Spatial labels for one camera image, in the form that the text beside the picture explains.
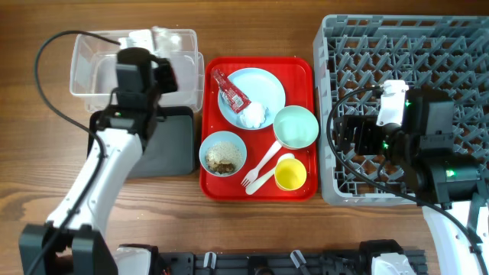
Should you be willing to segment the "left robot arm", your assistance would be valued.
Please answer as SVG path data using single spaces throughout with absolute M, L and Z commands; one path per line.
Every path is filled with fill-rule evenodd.
M 115 104 L 102 111 L 93 145 L 70 191 L 45 225 L 27 225 L 19 241 L 26 274 L 119 274 L 135 264 L 149 272 L 151 252 L 130 248 L 117 261 L 105 243 L 108 216 L 162 118 L 162 94 L 177 89 L 170 62 L 132 47 L 117 54 Z

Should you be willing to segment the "red sauce packet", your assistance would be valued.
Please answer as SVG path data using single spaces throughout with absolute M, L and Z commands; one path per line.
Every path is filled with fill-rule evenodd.
M 251 104 L 251 100 L 221 70 L 213 70 L 212 76 L 218 83 L 223 100 L 235 114 L 244 111 Z

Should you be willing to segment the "rice and food scraps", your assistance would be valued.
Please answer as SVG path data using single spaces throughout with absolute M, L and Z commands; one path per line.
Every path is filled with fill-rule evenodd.
M 220 176 L 235 173 L 244 163 L 241 151 L 230 141 L 220 141 L 212 145 L 206 151 L 205 161 L 210 172 Z

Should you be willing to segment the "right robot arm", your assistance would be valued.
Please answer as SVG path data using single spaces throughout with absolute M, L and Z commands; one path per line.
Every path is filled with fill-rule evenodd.
M 380 98 L 377 115 L 329 115 L 326 140 L 336 160 L 355 177 L 385 192 L 341 157 L 382 155 L 401 167 L 411 194 L 429 226 L 443 274 L 488 272 L 488 184 L 477 159 L 453 151 L 453 100 L 432 89 L 370 89 Z

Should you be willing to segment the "light blue small bowl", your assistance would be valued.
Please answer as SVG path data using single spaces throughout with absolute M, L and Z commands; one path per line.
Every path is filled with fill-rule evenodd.
M 244 141 L 230 131 L 217 131 L 206 137 L 199 148 L 199 161 L 212 176 L 235 175 L 247 160 Z

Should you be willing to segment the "white napkin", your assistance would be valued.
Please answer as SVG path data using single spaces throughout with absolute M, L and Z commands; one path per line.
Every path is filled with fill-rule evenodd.
M 169 58 L 173 52 L 180 51 L 182 46 L 181 36 L 166 28 L 154 26 L 151 28 L 155 54 L 161 58 Z
M 264 105 L 252 102 L 241 112 L 239 119 L 246 128 L 259 128 L 266 120 L 266 113 Z

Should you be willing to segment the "yellow plastic cup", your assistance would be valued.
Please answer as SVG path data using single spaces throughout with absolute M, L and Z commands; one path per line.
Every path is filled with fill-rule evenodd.
M 280 161 L 274 171 L 274 179 L 279 189 L 294 191 L 306 182 L 307 171 L 303 163 L 289 158 Z

